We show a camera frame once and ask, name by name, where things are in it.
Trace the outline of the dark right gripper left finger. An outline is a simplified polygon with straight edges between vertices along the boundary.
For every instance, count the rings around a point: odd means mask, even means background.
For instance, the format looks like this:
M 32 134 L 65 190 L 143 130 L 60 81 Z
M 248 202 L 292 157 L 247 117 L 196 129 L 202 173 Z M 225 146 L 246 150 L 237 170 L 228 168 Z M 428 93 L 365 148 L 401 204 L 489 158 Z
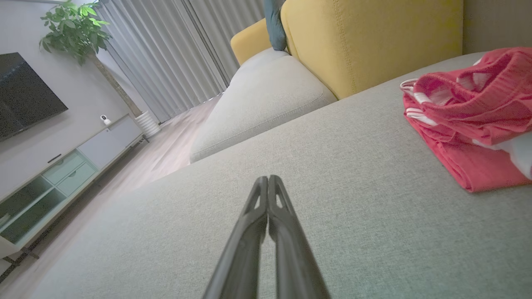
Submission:
M 256 299 L 261 244 L 268 225 L 268 178 L 254 182 L 221 254 L 204 299 Z

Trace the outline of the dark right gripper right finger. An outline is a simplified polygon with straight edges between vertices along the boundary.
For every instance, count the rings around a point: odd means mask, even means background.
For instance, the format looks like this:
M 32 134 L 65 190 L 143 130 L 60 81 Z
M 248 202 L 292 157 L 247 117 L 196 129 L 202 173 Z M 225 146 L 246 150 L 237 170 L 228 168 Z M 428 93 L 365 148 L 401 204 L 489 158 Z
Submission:
M 269 235 L 276 246 L 278 299 L 329 299 L 323 276 L 282 179 L 268 179 Z

